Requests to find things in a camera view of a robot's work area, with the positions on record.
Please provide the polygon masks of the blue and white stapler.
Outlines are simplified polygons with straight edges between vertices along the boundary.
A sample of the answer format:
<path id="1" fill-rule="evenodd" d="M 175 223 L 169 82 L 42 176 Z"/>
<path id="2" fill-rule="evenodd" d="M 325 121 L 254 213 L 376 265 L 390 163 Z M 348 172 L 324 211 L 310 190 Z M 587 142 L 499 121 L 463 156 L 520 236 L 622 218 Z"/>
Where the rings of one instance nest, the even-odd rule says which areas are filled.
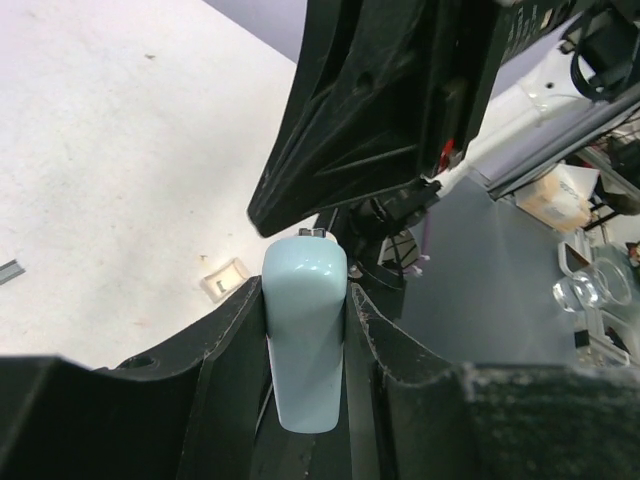
<path id="1" fill-rule="evenodd" d="M 333 430 L 340 416 L 347 258 L 321 228 L 274 242 L 262 266 L 273 391 L 280 425 Z"/>

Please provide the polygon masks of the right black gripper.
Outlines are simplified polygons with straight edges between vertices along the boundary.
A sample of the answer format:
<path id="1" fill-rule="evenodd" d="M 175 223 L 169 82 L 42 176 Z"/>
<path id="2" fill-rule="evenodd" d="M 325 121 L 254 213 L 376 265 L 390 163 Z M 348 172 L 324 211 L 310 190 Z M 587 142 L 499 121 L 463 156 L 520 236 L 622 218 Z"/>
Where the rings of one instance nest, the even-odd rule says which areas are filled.
<path id="1" fill-rule="evenodd" d="M 506 1 L 311 1 L 294 82 L 247 209 L 264 237 L 430 175 L 479 130 Z"/>

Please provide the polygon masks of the small strip of staples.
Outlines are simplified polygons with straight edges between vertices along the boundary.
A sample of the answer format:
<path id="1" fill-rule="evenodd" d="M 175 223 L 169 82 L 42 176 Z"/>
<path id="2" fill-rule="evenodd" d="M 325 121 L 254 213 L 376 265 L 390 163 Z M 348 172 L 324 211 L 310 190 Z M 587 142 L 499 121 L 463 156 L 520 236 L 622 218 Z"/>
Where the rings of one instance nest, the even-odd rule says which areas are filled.
<path id="1" fill-rule="evenodd" d="M 20 265 L 16 259 L 12 259 L 0 266 L 0 285 L 4 285 L 9 281 L 21 276 L 26 270 Z"/>

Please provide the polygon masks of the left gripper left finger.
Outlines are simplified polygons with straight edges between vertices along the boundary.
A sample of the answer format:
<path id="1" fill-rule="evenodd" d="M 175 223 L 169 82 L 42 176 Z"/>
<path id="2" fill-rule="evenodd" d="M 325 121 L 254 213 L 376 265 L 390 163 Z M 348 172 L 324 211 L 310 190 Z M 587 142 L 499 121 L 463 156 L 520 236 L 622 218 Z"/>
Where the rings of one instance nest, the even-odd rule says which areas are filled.
<path id="1" fill-rule="evenodd" d="M 246 479 L 266 375 L 259 277 L 114 369 L 1 361 L 5 479 Z"/>

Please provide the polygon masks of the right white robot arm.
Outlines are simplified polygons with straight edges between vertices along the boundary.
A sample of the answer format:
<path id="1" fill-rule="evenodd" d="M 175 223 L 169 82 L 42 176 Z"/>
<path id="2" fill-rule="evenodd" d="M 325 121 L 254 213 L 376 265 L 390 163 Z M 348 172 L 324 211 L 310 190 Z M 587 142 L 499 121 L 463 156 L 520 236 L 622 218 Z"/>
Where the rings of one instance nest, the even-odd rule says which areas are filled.
<path id="1" fill-rule="evenodd" d="M 248 216 L 269 237 L 346 206 L 359 236 L 394 234 L 476 161 L 638 80 L 635 1 L 311 1 Z"/>

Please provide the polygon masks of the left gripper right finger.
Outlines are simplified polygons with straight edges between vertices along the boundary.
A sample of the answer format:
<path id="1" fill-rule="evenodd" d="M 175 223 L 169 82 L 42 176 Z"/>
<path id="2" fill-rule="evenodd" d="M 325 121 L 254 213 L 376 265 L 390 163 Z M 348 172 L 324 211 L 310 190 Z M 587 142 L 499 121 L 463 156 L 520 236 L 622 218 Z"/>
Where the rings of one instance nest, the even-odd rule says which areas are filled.
<path id="1" fill-rule="evenodd" d="M 452 364 L 357 284 L 345 303 L 356 479 L 635 479 L 632 368 Z"/>

